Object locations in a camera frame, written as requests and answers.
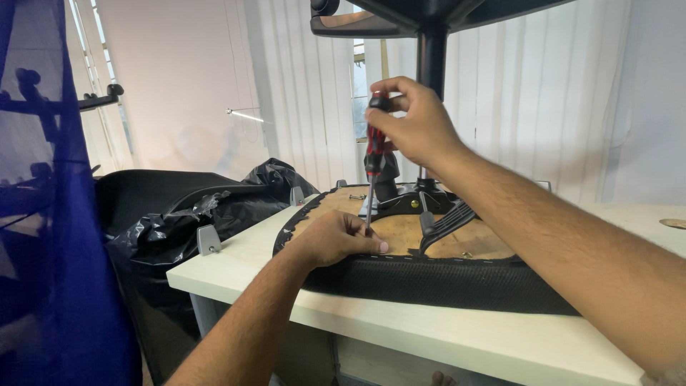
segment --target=blue mesh fabric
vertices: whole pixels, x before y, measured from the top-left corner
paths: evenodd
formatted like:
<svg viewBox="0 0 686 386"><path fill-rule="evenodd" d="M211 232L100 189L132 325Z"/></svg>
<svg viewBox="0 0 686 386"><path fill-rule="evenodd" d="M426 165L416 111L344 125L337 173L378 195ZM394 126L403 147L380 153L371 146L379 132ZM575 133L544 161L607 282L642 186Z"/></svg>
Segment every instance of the blue mesh fabric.
<svg viewBox="0 0 686 386"><path fill-rule="evenodd" d="M0 384L140 384L64 31L62 0L0 1Z"/></svg>

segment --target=white desk surface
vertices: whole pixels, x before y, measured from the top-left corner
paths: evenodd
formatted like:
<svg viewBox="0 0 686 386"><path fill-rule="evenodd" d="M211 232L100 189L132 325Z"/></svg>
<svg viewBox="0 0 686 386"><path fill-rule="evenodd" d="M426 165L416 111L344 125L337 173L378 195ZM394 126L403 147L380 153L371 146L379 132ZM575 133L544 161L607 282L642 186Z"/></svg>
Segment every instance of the white desk surface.
<svg viewBox="0 0 686 386"><path fill-rule="evenodd" d="M582 205L686 256L686 230L660 224L686 207ZM167 272L169 285L232 304L272 257L289 207ZM643 371L581 317L353 299L301 290L290 320L524 385L639 385Z"/></svg>

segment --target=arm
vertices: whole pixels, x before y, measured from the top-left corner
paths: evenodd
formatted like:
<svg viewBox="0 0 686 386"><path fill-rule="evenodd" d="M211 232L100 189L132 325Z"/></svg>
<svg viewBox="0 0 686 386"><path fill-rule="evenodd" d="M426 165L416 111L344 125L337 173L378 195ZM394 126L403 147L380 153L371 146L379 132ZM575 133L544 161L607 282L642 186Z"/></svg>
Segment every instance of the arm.
<svg viewBox="0 0 686 386"><path fill-rule="evenodd" d="M191 352L167 385L267 385L307 274L352 253L388 250L365 223L332 211L274 256Z"/></svg>
<svg viewBox="0 0 686 386"><path fill-rule="evenodd" d="M686 357L685 259L470 151L432 90L407 78L371 89L402 92L392 104L407 116L368 110L370 124L462 197L627 356L651 374Z"/></svg>

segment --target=red and black screwdriver handle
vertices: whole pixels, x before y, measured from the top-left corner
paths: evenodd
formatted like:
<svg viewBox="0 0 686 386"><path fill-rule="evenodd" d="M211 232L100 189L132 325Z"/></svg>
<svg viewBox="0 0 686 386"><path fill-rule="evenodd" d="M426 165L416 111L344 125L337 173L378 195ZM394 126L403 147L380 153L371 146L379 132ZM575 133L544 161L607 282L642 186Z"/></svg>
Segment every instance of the red and black screwdriver handle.
<svg viewBox="0 0 686 386"><path fill-rule="evenodd" d="M369 107L390 111L390 100L386 91L374 91L369 100ZM368 176L378 176L383 168L383 143L386 136L374 126L367 124L367 166L364 170Z"/></svg>

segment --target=black mesh fabric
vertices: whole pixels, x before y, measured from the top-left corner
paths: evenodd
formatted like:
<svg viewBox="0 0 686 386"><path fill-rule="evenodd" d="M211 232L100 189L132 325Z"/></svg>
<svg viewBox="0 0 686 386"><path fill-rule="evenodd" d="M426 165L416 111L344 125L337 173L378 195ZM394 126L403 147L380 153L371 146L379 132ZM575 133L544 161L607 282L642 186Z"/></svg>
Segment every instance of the black mesh fabric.
<svg viewBox="0 0 686 386"><path fill-rule="evenodd" d="M291 239L295 225L307 218L328 193L322 193L286 223L276 237L274 255ZM317 268L305 280L309 291L476 310L579 315L553 288L517 256L499 260L461 257L352 255Z"/></svg>

